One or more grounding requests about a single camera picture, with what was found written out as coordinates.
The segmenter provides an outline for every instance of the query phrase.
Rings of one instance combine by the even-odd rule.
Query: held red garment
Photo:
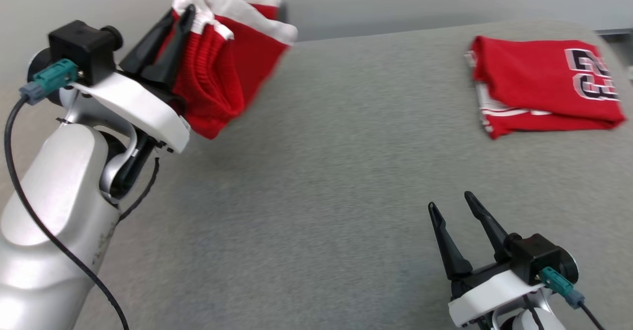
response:
[[[595,46],[479,36],[471,49],[466,57],[493,139],[516,130],[614,129],[626,120]]]
[[[192,129],[213,139],[248,107],[297,29],[275,20],[281,0],[174,0],[174,15],[190,4],[196,17],[174,93]]]

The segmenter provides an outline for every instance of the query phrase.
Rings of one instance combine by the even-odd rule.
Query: folded red shirt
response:
[[[516,130],[614,129],[626,120],[611,75],[590,44],[479,36],[466,57],[493,139]]]
[[[192,129],[213,139],[255,98],[297,29],[275,20],[281,0],[174,0],[174,15],[191,4],[196,18],[174,93],[187,102]]]

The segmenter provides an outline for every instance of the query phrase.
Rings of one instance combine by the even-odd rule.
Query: teal cable connector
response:
[[[27,96],[29,105],[35,105],[53,91],[76,82],[79,71],[68,59],[55,62],[33,76],[33,81],[20,88],[20,95]]]
[[[581,307],[581,304],[584,304],[585,296],[574,290],[574,285],[552,267],[542,269],[540,276],[545,287],[562,295],[572,308],[577,309]]]

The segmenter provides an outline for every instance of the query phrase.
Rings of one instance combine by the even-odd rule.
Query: gray table surface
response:
[[[590,308],[610,330],[633,329],[633,124],[492,141],[463,59],[475,35],[599,45],[633,116],[621,65],[574,24],[296,44],[219,138],[163,156],[149,199],[117,229],[101,276],[131,328],[453,329],[427,203],[483,266],[493,252],[463,199],[472,190],[507,231],[573,253]],[[593,328],[552,305],[568,329]],[[93,289],[77,329],[119,328]]]

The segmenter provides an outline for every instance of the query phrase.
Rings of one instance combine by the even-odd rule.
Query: folded red jersey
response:
[[[196,17],[173,91],[187,102],[192,129],[212,139],[255,98],[297,29],[275,20],[281,0],[174,0],[174,15],[191,4]]]
[[[626,120],[610,73],[590,44],[479,36],[466,57],[493,139],[517,130],[607,130]]]

